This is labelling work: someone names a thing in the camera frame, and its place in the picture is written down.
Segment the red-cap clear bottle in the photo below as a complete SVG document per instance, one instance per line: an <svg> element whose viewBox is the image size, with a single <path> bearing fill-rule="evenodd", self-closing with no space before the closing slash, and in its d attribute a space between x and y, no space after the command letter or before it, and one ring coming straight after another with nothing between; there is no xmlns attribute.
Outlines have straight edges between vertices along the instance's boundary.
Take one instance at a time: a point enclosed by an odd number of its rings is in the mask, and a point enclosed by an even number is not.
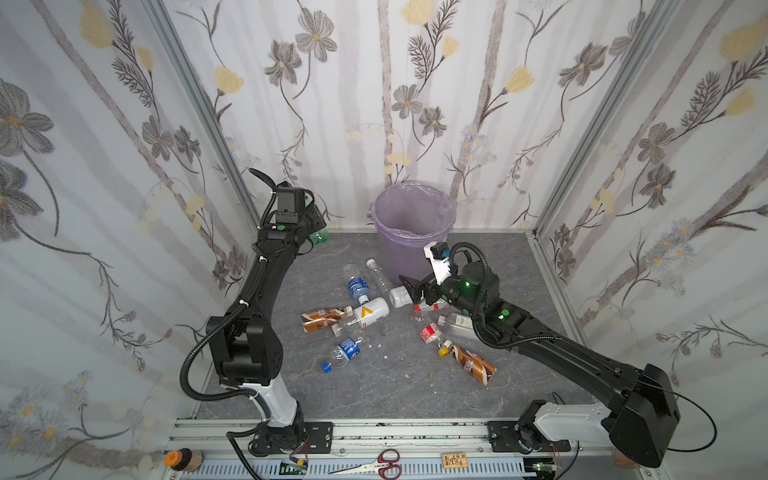
<svg viewBox="0 0 768 480"><path fill-rule="evenodd" d="M429 305L416 305L412 311L412 318L419 328L419 335L427 344L439 340L442 336L442 331L433 317L434 312L435 309Z"/></svg>

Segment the green Sprite bottle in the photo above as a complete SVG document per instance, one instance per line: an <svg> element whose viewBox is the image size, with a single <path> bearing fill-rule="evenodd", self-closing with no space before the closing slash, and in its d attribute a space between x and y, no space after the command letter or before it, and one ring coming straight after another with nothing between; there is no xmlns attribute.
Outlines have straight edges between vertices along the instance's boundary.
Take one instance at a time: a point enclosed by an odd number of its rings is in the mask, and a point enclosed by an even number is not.
<svg viewBox="0 0 768 480"><path fill-rule="evenodd" d="M313 232L309 236L309 240L311 241L313 246L323 244L327 242L329 238L330 238L330 234L325 228L320 229L316 232Z"/></svg>

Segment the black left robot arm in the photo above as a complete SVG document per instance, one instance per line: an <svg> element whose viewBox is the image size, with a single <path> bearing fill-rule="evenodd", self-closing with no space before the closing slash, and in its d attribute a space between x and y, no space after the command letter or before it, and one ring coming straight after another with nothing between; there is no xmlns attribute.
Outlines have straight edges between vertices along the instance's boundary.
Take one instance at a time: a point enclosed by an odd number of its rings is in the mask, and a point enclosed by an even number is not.
<svg viewBox="0 0 768 480"><path fill-rule="evenodd" d="M204 336L181 365L179 384L186 396L199 402L245 397L261 408L270 432L302 439L303 414L281 376L284 350L272 326L272 313L301 247L326 222L312 191L287 181L277 183L254 168L249 173L271 191L252 245L255 259L226 313L207 321ZM192 364L204 349L210 350L223 393L203 393L190 383Z"/></svg>

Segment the small blue-label water bottle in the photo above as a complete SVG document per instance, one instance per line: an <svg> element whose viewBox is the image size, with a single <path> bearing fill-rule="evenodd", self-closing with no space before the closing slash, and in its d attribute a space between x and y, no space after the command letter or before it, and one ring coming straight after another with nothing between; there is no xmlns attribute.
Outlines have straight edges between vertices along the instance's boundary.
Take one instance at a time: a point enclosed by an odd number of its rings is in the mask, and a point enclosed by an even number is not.
<svg viewBox="0 0 768 480"><path fill-rule="evenodd" d="M361 353L360 345L363 341L364 338L361 336L347 337L333 346L321 363L322 371L325 374L331 373L355 359Z"/></svg>

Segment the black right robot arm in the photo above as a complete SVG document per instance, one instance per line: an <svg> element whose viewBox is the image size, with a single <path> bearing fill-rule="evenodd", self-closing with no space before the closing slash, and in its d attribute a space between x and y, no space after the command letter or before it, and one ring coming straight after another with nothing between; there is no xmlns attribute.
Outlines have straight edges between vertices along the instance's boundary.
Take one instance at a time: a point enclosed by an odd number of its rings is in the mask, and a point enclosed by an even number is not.
<svg viewBox="0 0 768 480"><path fill-rule="evenodd" d="M593 406L532 401L512 429L517 451L529 454L560 441L579 441L611 446L644 467L662 464L681 418L663 370L601 355L503 299L499 277L472 243L431 242L424 256L431 268L426 277L400 278L413 302L445 301L470 317L484 345L531 358L597 401Z"/></svg>

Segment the square clear bottle white cap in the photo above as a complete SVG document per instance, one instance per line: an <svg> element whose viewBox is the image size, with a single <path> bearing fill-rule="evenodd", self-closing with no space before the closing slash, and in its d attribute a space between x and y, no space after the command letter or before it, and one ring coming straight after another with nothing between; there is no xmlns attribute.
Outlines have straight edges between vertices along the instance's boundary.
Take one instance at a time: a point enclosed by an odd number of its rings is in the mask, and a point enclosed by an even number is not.
<svg viewBox="0 0 768 480"><path fill-rule="evenodd" d="M450 338L460 337L469 340L477 340L472 319L469 316L451 313L438 317L438 326L441 331Z"/></svg>

